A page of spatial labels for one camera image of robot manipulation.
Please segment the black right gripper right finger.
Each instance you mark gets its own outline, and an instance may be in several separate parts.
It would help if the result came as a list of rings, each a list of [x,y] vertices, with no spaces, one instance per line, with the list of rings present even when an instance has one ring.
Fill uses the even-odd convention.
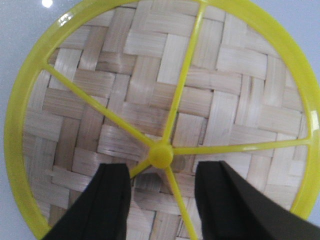
[[[285,210],[224,161],[202,161],[195,201],[205,240],[318,240],[319,227]]]

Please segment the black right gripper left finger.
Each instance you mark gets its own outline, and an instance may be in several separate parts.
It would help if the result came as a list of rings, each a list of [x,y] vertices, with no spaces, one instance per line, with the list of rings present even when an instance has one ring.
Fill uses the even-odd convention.
[[[124,163],[99,165],[92,180],[45,240],[124,240],[131,202]]]

